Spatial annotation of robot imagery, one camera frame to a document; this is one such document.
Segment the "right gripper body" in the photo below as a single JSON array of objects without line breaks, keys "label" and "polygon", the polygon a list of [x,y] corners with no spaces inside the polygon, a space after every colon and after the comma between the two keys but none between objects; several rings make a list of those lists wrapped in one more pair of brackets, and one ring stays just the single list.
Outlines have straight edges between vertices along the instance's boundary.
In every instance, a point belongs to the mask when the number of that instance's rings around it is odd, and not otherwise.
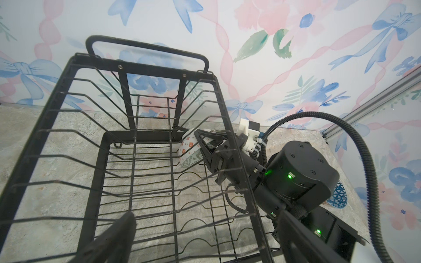
[{"label": "right gripper body", "polygon": [[248,178],[251,185],[263,181],[264,167],[246,150],[249,137],[245,134],[235,137],[238,148],[233,146],[227,133],[197,129],[194,136],[207,169],[217,174],[216,184],[229,180],[233,185],[242,185]]}]

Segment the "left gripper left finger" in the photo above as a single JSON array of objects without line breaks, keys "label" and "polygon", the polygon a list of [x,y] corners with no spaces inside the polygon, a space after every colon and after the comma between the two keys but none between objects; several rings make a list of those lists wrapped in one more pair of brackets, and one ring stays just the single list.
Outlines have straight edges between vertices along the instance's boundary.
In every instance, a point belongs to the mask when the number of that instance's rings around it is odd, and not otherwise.
[{"label": "left gripper left finger", "polygon": [[127,263],[136,227],[134,214],[130,211],[125,213],[70,261],[72,263]]}]

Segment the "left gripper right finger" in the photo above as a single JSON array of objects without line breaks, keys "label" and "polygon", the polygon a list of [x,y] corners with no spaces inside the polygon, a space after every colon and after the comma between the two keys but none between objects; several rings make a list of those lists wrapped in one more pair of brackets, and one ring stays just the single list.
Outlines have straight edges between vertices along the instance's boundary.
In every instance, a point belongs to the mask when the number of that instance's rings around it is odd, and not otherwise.
[{"label": "left gripper right finger", "polygon": [[344,263],[345,260],[287,211],[278,216],[278,235],[288,263]]}]

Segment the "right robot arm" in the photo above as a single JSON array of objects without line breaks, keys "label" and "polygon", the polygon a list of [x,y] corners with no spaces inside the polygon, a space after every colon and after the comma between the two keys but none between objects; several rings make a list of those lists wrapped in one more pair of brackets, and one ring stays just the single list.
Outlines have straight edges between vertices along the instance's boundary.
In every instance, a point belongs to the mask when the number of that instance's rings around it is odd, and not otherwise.
[{"label": "right robot arm", "polygon": [[322,208],[339,173],[307,142],[288,142],[268,165],[241,150],[247,136],[194,132],[207,168],[237,192],[248,186],[273,221],[273,238],[288,263],[372,263],[373,248],[356,230]]}]

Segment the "black wire dish rack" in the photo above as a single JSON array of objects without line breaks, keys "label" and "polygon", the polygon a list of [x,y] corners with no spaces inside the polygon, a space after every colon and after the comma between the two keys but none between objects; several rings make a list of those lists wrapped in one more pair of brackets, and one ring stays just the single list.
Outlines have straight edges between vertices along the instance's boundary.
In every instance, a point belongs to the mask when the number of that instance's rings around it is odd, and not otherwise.
[{"label": "black wire dish rack", "polygon": [[1,59],[3,78],[49,93],[1,193],[1,262],[71,263],[130,211],[128,263],[272,263],[249,187],[179,164],[188,130],[235,140],[208,59],[106,36],[86,48],[63,68]]}]

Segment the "green geometric pattern bowl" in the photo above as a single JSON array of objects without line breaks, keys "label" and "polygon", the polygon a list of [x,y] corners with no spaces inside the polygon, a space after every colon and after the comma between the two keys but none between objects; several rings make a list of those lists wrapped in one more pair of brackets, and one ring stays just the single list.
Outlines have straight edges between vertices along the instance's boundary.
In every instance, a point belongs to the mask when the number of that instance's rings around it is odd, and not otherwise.
[{"label": "green geometric pattern bowl", "polygon": [[203,159],[201,146],[194,135],[194,131],[195,129],[191,129],[186,132],[178,150],[179,164],[182,169],[189,168]]}]

